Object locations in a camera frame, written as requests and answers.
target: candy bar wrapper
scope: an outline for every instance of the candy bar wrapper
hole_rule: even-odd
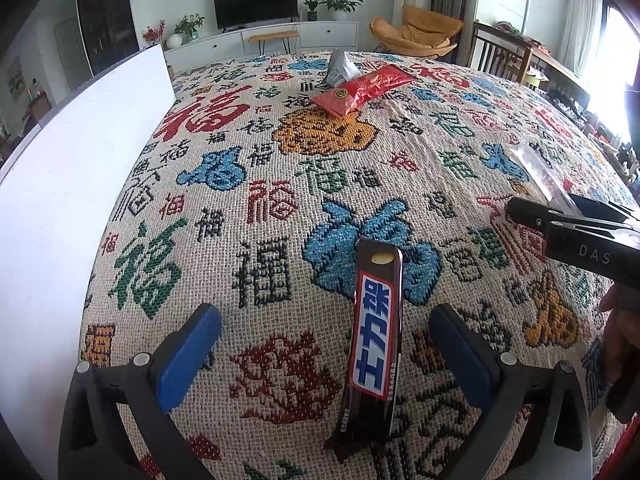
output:
[[[383,93],[415,81],[415,77],[395,65],[385,65],[338,88],[311,98],[319,107],[335,117],[344,117],[359,106]]]
[[[346,83],[360,76],[362,76],[362,72],[349,60],[347,53],[341,48],[336,48],[331,53],[329,65],[322,83],[336,88],[342,83]]]
[[[402,333],[402,253],[392,244],[358,242],[353,332],[338,422],[325,449],[340,462],[390,439]]]

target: bed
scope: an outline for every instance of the bed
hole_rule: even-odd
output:
[[[596,307],[610,282],[547,259],[541,237],[506,218],[512,196],[543,200],[511,150],[532,146],[577,194],[635,207],[630,193],[537,94],[459,66],[350,53],[364,73],[395,63],[417,79],[329,118],[309,101],[329,56],[260,56],[175,78],[175,105],[105,228],[79,358],[124,364],[215,304],[223,334],[171,417],[216,478],[434,478],[479,416],[428,333],[430,309],[447,302],[525,364],[574,364],[597,469],[621,431],[600,402]],[[414,254],[417,285],[404,291],[393,441],[339,464],[322,446],[342,398],[360,236]]]

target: screw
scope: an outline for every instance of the screw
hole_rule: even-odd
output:
[[[518,362],[518,358],[511,352],[502,352],[500,354],[500,361],[502,361],[507,366],[513,366]]]
[[[80,361],[78,363],[78,366],[76,367],[76,371],[79,374],[84,374],[86,371],[89,370],[89,366],[91,366],[91,364],[89,363],[89,361]]]
[[[136,366],[144,366],[151,361],[151,356],[146,352],[140,352],[133,358],[133,364]]]
[[[574,371],[574,366],[569,361],[560,361],[560,369],[570,374]]]

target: blue gripper pad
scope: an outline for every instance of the blue gripper pad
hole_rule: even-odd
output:
[[[182,402],[221,333],[222,314],[215,306],[202,304],[178,332],[167,336],[165,342],[173,337],[178,344],[182,339],[182,344],[174,350],[156,379],[156,401],[164,413]]]
[[[500,368],[495,363],[494,368],[487,362],[482,345],[486,345],[489,352],[492,350],[482,336],[469,330],[448,304],[437,305],[431,311],[429,335],[465,394],[467,402],[483,411],[491,408],[494,403],[494,387],[500,379]]]

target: clear plastic wrapper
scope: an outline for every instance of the clear plastic wrapper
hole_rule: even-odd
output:
[[[551,207],[566,215],[582,216],[578,206],[562,187],[562,182],[535,150],[525,144],[518,144],[511,151],[538,185]]]
[[[349,60],[347,53],[337,48],[329,58],[329,66],[326,69],[326,76],[324,76],[322,83],[336,88],[342,83],[346,83],[360,76],[362,76],[362,72]]]

